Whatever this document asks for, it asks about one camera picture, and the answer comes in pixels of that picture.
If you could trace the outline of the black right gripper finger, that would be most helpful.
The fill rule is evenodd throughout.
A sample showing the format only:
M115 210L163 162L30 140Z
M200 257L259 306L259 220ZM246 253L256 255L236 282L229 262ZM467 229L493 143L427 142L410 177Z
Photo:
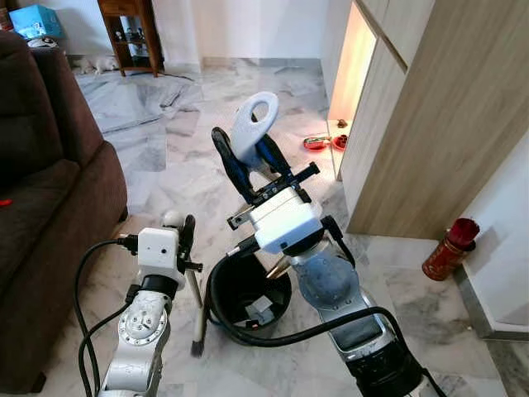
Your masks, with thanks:
M286 156L271 136L262 136L255 143L255 155L258 158L255 170L268 181L293 177L293 171L288 165Z
M250 182L250 169L241 162L231 148L230 137L220 127L214 127L211 131L212 143L222 158L222 165L228 180L231 181L237 193L250 205L257 204L256 189Z

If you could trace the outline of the black round waste bin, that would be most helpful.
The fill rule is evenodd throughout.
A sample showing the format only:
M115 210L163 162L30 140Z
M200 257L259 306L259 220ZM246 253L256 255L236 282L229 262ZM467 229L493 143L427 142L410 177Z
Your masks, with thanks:
M209 321L223 328L224 314L235 329L261 339L272 339L293 295L290 276L268 279L255 254L229 260L207 281Z

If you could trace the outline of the dark brown sofa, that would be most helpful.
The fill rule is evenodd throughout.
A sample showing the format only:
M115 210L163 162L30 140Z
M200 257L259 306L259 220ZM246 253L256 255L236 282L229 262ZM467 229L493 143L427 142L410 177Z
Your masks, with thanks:
M84 252L127 215L67 57L0 31L0 393L39 392Z

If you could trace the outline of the white lying cat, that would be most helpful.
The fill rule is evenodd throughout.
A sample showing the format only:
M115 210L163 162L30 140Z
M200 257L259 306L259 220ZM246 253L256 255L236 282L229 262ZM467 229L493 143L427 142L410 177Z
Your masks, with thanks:
M99 75L120 69L120 64L114 55L77 55L71 61L77 74Z

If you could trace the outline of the tall light wood cabinet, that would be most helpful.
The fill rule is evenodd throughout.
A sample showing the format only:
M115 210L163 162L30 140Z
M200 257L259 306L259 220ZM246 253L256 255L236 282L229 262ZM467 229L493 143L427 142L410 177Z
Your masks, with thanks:
M527 0L328 0L347 233L434 239L528 130Z

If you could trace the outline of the dark wooden side table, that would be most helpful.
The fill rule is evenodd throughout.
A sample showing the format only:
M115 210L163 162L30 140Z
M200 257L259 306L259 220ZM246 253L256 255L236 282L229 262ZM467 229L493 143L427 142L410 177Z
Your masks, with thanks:
M121 76L164 73L161 38L151 0L96 0Z

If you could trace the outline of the red cylindrical canister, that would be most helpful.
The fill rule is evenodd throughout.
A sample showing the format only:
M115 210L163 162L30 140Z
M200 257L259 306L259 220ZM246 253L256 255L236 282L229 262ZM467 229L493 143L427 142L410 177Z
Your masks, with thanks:
M431 280L447 279L454 269L464 264L465 257L476 249L479 232L479 224L475 220L465 217L456 219L421 265L423 274Z

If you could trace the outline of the light blue box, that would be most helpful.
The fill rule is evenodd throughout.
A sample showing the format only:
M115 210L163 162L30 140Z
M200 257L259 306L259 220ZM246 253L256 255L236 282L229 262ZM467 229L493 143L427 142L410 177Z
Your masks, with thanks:
M43 5L27 5L18 10L11 10L8 16L12 20L14 31L28 41L45 36L65 38L57 12L52 8L43 7Z

